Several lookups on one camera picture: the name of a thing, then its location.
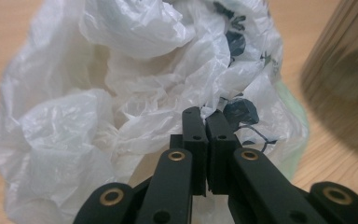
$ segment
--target wooden table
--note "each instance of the wooden table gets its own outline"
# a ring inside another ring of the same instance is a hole
[[[0,0],[0,76],[24,42],[40,4],[40,0]],[[338,0],[276,0],[270,1],[270,9],[284,42],[282,78],[307,109],[310,122],[310,143],[293,183],[309,190],[312,183],[329,180],[358,192],[358,148],[324,125],[301,90],[302,67],[337,4]],[[0,223],[10,223],[4,213],[4,184],[0,176]]]

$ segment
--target brass ring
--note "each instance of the brass ring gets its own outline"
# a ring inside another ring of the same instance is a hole
[[[168,158],[170,158],[171,161],[181,161],[185,158],[185,153],[180,151],[174,151],[168,154]]]
[[[241,156],[248,161],[257,161],[258,160],[258,155],[255,154],[253,151],[243,151],[241,153]]]
[[[327,199],[329,199],[330,201],[332,201],[334,203],[348,205],[353,202],[352,197],[347,192],[345,192],[342,189],[336,188],[336,187],[326,187],[326,188],[324,188],[323,193]]]
[[[110,193],[116,193],[117,197],[113,200],[107,199],[107,195]],[[124,198],[124,192],[121,189],[114,188],[114,189],[107,189],[100,197],[100,203],[105,206],[115,205],[121,202]]]

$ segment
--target black plastic piece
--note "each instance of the black plastic piece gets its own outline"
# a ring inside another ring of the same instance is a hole
[[[183,148],[183,135],[182,134],[171,134],[170,148]]]
[[[339,184],[322,182],[310,189],[310,203],[334,224],[358,224],[358,195]]]
[[[236,224],[256,224],[257,218],[252,206],[240,188],[237,181],[232,180],[228,194],[228,208]]]
[[[255,212],[256,223],[326,223],[260,151],[237,149],[231,170]]]
[[[213,5],[216,8],[217,13],[226,15],[229,19],[234,16],[234,12],[226,9],[222,4],[218,2],[213,2]]]
[[[125,184],[110,183],[94,190],[80,211],[74,224],[128,224],[136,209],[132,206],[133,189]]]
[[[187,150],[173,148],[162,153],[137,224],[187,224],[191,220],[191,163]]]
[[[231,57],[240,56],[245,52],[246,41],[243,34],[227,31],[226,39]]]
[[[198,107],[190,107],[182,113],[183,148],[193,155],[192,188],[194,195],[206,195],[206,161],[208,138]],[[171,137],[175,142],[179,137]]]
[[[142,207],[142,203],[144,202],[145,195],[147,190],[149,189],[150,182],[152,177],[147,178],[144,182],[137,185],[133,188],[133,199],[132,199],[132,206],[139,211]]]
[[[255,105],[240,97],[234,97],[228,101],[223,110],[223,114],[232,132],[236,132],[240,128],[240,123],[253,125],[259,121]]]
[[[208,185],[213,194],[228,194],[228,159],[241,144],[231,131],[223,113],[216,110],[206,119],[208,147]]]

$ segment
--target white plastic bag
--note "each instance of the white plastic bag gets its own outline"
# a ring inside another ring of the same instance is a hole
[[[8,217],[72,223],[96,188],[128,182],[181,132],[183,110],[206,118],[240,98],[259,121],[236,135],[290,176],[308,127],[281,64],[265,1],[47,0],[1,80]],[[193,208],[193,223],[232,222],[225,196]]]

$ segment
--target crumpled plastic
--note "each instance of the crumpled plastic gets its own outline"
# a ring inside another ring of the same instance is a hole
[[[72,223],[90,194],[127,183],[146,154],[235,99],[235,134],[290,177],[308,139],[280,79],[266,1],[46,0],[0,83],[0,173],[16,223]],[[226,196],[195,197],[193,223],[232,223]]]

